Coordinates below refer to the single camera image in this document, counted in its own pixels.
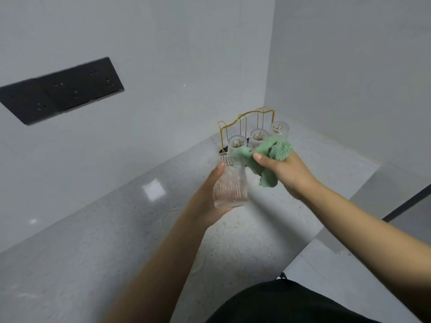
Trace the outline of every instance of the green microfiber cloth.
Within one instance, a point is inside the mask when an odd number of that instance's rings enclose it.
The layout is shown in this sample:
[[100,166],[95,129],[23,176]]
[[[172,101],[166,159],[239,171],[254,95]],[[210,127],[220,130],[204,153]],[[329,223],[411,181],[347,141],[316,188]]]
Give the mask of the green microfiber cloth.
[[259,153],[277,161],[283,161],[293,151],[292,145],[287,140],[280,137],[269,137],[254,151],[250,147],[240,147],[235,150],[235,156],[251,169],[255,174],[261,176],[260,185],[262,187],[277,186],[278,179],[269,168],[264,168],[253,158],[253,153]]

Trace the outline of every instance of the gold metal rack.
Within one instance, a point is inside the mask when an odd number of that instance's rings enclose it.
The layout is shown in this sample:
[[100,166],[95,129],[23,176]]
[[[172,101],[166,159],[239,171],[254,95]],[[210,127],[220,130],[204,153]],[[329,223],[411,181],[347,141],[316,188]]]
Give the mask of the gold metal rack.
[[240,122],[240,135],[242,135],[242,126],[241,126],[241,121],[243,118],[245,118],[245,138],[247,138],[247,115],[251,114],[251,113],[257,113],[257,127],[259,128],[259,114],[262,114],[262,129],[263,129],[263,119],[265,116],[265,113],[269,113],[272,112],[272,118],[271,118],[271,123],[274,122],[274,115],[275,115],[275,111],[274,110],[267,110],[265,108],[257,108],[256,110],[253,111],[248,111],[244,114],[240,114],[238,115],[238,118],[232,122],[231,124],[226,124],[224,121],[219,121],[218,124],[218,128],[220,130],[220,140],[222,142],[222,149],[221,149],[221,153],[225,153],[224,150],[224,144],[223,144],[223,130],[226,130],[226,139],[229,141],[229,136],[228,136],[228,127],[233,126],[234,124],[236,124],[238,121]]

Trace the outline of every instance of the black shirt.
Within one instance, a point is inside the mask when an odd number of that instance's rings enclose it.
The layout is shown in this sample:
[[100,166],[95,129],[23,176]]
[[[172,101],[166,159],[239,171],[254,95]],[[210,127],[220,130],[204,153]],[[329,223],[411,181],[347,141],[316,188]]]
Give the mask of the black shirt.
[[247,288],[225,302],[207,323],[376,322],[287,279]]

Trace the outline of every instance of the black outlet panel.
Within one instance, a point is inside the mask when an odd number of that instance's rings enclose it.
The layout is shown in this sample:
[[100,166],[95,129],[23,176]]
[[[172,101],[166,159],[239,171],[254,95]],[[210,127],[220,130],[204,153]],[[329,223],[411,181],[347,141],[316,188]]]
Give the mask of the black outlet panel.
[[121,91],[124,87],[106,57],[3,86],[0,102],[29,125]]

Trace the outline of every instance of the terrazzo countertop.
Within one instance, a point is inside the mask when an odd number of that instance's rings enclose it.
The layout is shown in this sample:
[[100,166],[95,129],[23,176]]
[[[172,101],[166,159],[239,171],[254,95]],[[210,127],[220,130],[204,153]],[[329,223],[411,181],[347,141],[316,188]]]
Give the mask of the terrazzo countertop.
[[[378,165],[303,125],[290,141],[311,172],[350,198]],[[163,218],[202,184],[219,135],[193,146],[0,254],[0,321],[97,322],[163,238]],[[203,266],[189,276],[173,322],[203,322],[224,301],[274,279],[322,224],[278,185],[258,186],[247,169],[251,201],[205,234]]]

